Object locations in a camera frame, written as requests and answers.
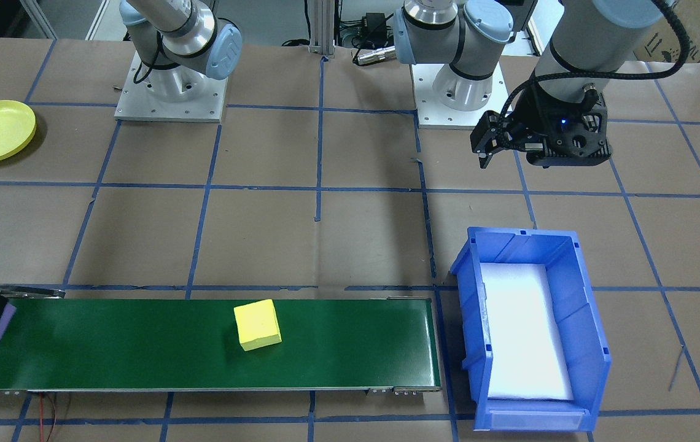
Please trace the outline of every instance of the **electrical cord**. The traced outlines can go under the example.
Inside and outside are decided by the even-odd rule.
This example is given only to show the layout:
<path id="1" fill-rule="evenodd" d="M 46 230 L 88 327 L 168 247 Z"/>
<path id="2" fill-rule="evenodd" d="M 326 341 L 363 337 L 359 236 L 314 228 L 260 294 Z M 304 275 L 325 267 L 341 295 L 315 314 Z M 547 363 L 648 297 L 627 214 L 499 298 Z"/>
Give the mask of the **electrical cord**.
<path id="1" fill-rule="evenodd" d="M 352 63 L 355 65 L 358 64 L 358 54 L 361 52 L 361 47 L 364 45 L 364 43 L 369 41 L 369 37 L 372 37 L 372 34 L 377 33 L 377 31 L 380 29 L 381 26 L 385 25 L 391 17 L 394 17 L 394 14 L 389 14 L 387 15 L 386 19 L 384 19 L 382 22 L 378 23 L 377 26 L 375 26 L 374 29 L 369 31 L 367 35 L 364 37 L 364 39 L 361 41 L 361 43 L 358 45 L 358 50 L 356 50 L 356 54 L 352 56 Z"/>
<path id="2" fill-rule="evenodd" d="M 689 34 L 686 31 L 686 28 L 683 27 L 683 24 L 681 23 L 680 19 L 678 16 L 675 14 L 675 11 L 670 8 L 670 6 L 667 4 L 665 0 L 651 0 L 653 5 L 656 6 L 656 8 L 661 11 L 661 14 L 667 19 L 667 23 L 669 23 L 669 27 L 672 28 L 673 33 L 678 37 L 678 42 L 680 43 L 680 56 L 678 57 L 677 61 L 675 64 L 672 65 L 672 67 L 668 68 L 666 71 L 661 71 L 661 72 L 650 72 L 647 74 L 620 74 L 617 72 L 559 72 L 559 73 L 554 73 L 554 74 L 547 74 L 544 76 L 536 76 L 533 77 L 527 81 L 525 81 L 522 84 L 519 84 L 514 90 L 511 91 L 510 95 L 508 96 L 508 99 L 505 100 L 505 104 L 502 106 L 502 110 L 500 111 L 500 115 L 505 116 L 505 113 L 508 112 L 508 109 L 511 106 L 511 103 L 513 103 L 513 99 L 516 98 L 516 95 L 519 95 L 519 92 L 522 92 L 522 90 L 527 89 L 527 87 L 532 86 L 533 84 L 536 83 L 541 83 L 543 81 L 549 81 L 549 80 L 554 80 L 554 79 L 572 79 L 572 78 L 592 78 L 592 79 L 625 79 L 625 80 L 631 80 L 631 79 L 636 79 L 636 80 L 643 80 L 643 79 L 663 79 L 667 78 L 668 76 L 671 76 L 678 72 L 680 68 L 686 64 L 686 60 L 689 58 L 689 49 L 690 49 L 690 42 L 689 42 Z"/>
<path id="3" fill-rule="evenodd" d="M 311 41 L 311 22 L 309 21 L 309 0 L 303 0 L 303 16 L 306 17 L 306 33 Z"/>
<path id="4" fill-rule="evenodd" d="M 154 66 L 156 66 L 156 60 L 159 59 L 159 53 L 164 50 L 162 41 L 161 41 L 161 33 L 157 31 L 156 33 L 156 53 L 154 53 L 154 59 L 151 61 L 150 66 L 148 66 L 148 72 L 144 76 L 142 76 L 141 79 L 138 79 L 137 76 L 139 75 L 140 71 L 142 71 L 142 59 L 140 60 L 140 65 L 137 67 L 137 72 L 134 73 L 134 78 L 131 79 L 132 83 L 134 84 L 140 84 L 148 78 L 149 75 L 151 75 L 151 71 L 154 70 Z"/>

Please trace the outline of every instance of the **metal post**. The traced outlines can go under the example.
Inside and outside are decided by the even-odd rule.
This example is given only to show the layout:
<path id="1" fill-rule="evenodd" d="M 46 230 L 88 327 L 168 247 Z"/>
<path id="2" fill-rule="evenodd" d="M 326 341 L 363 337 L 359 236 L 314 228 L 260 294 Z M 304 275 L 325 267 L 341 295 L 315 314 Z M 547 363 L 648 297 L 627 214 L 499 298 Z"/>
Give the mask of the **metal post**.
<path id="1" fill-rule="evenodd" d="M 309 0 L 311 20 L 311 39 L 309 50 L 325 56 L 333 56 L 333 0 Z"/>
<path id="2" fill-rule="evenodd" d="M 45 37 L 51 40 L 58 39 L 58 36 L 55 34 L 55 29 L 53 29 L 50 22 L 47 21 L 47 17 L 44 16 L 44 12 L 42 12 L 42 8 L 36 0 L 20 0 L 20 5 L 22 5 L 22 8 L 24 8 L 28 16 L 31 17 L 33 24 L 39 28 L 39 31 L 41 31 Z"/>

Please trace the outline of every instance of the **storage bin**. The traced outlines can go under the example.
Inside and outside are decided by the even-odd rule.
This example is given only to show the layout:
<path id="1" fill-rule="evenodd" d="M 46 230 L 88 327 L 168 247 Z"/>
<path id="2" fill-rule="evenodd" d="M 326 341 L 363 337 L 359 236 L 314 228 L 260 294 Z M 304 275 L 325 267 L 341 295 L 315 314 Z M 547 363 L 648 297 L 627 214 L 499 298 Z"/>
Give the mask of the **storage bin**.
<path id="1" fill-rule="evenodd" d="M 499 336 L 491 333 L 495 328 L 490 329 L 490 322 L 493 325 L 506 324 L 516 322 L 518 318 L 516 311 L 504 311 L 505 317 L 490 318 L 487 290 L 491 286 L 497 287 L 496 302 L 505 302 L 508 296 L 505 284 L 510 283 L 511 290 L 519 290 L 513 287 L 519 284 L 515 279 L 504 282 L 504 285 L 491 280 L 500 268 L 499 264 L 510 264 L 504 271 L 526 269 L 530 276 L 538 274 L 541 269 L 546 286 L 543 299 L 548 302 L 548 307 L 544 308 L 545 316 L 548 314 L 550 317 L 554 333 L 558 336 L 554 346 L 560 349 L 559 359 L 563 361 L 566 383 L 570 384 L 568 397 L 527 398 L 527 394 L 521 395 L 519 392 L 515 392 L 513 397 L 490 396 L 490 385 L 494 386 L 497 379 L 493 377 L 492 370 L 496 350 L 501 355 L 500 363 L 504 354 L 519 353 L 525 359 L 533 356 L 529 349 L 520 351 L 503 347 L 512 339 L 503 333 Z M 462 367 L 469 372 L 470 394 L 477 404 L 474 430 L 594 430 L 612 358 L 577 234 L 557 230 L 470 227 L 468 240 L 451 266 L 451 273 L 457 275 L 462 307 L 466 354 Z M 530 276 L 524 275 L 521 279 L 527 280 Z M 504 288 L 502 293 L 499 289 L 501 286 Z M 536 286 L 538 283 L 530 285 L 529 290 Z M 526 311 L 532 310 L 531 307 L 531 303 L 527 303 L 514 308 L 521 309 L 523 314 L 530 314 Z M 547 333 L 546 330 L 530 330 L 529 325 L 525 325 L 524 329 L 527 330 L 522 330 L 522 333 L 530 333 L 525 334 L 525 338 L 543 338 L 543 334 Z M 537 370 L 541 367 L 534 368 L 536 371 L 533 373 L 538 374 Z"/>

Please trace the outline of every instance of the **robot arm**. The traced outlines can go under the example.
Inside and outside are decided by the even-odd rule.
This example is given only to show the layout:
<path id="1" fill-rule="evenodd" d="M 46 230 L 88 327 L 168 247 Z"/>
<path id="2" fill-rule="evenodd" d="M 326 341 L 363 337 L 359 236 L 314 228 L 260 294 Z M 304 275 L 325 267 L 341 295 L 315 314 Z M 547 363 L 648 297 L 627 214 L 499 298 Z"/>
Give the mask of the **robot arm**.
<path id="1" fill-rule="evenodd" d="M 492 73 L 515 21 L 495 0 L 406 0 L 394 14 L 397 59 L 404 64 L 445 64 L 432 89 L 446 106 L 473 111 L 492 92 Z"/>
<path id="2" fill-rule="evenodd" d="M 566 11 L 531 79 L 516 87 L 500 113 L 485 112 L 471 134 L 481 168 L 504 149 L 526 152 L 528 162 L 545 168 L 603 163 L 612 156 L 602 95 L 609 79 L 664 78 L 686 61 L 689 39 L 670 9 L 672 0 L 562 3 Z M 502 48 L 534 6 L 524 0 L 468 0 L 463 7 L 454 0 L 405 0 L 395 13 L 397 58 L 404 64 L 445 63 L 432 84 L 437 97 L 452 109 L 481 109 Z M 681 42 L 675 66 L 652 74 L 617 73 L 662 15 Z"/>
<path id="3" fill-rule="evenodd" d="M 185 66 L 226 79 L 241 56 L 241 33 L 199 0 L 123 0 L 123 24 L 151 70 Z"/>
<path id="4" fill-rule="evenodd" d="M 609 79 L 658 79 L 677 72 L 689 53 L 689 37 L 667 0 L 563 0 L 566 7 L 548 49 L 531 78 L 513 90 L 500 113 L 487 111 L 470 135 L 486 168 L 504 149 L 527 153 L 543 166 L 594 166 L 612 156 L 602 96 Z M 680 42 L 678 62 L 664 72 L 620 74 L 648 28 L 667 18 Z M 510 115 L 507 110 L 519 92 Z"/>

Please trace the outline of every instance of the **blue joint cap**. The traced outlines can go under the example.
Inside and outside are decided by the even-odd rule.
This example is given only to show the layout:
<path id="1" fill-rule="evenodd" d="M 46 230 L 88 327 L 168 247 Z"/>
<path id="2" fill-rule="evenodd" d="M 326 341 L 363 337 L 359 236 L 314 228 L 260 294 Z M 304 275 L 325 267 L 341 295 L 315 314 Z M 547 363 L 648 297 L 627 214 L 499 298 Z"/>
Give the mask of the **blue joint cap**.
<path id="1" fill-rule="evenodd" d="M 212 79 L 226 79 L 233 72 L 241 58 L 241 31 L 233 25 L 224 25 L 213 42 L 205 75 Z"/>
<path id="2" fill-rule="evenodd" d="M 397 60 L 401 64 L 415 64 L 415 55 L 410 44 L 410 36 L 407 34 L 402 8 L 394 12 L 394 47 L 397 48 Z"/>
<path id="3" fill-rule="evenodd" d="M 126 0 L 122 0 L 120 2 L 118 9 L 120 9 L 120 19 L 123 20 L 123 25 L 126 27 L 139 25 L 140 23 L 145 23 L 148 21 Z"/>
<path id="4" fill-rule="evenodd" d="M 505 44 L 511 38 L 511 12 L 495 0 L 468 0 L 465 17 L 476 31 L 494 42 Z"/>

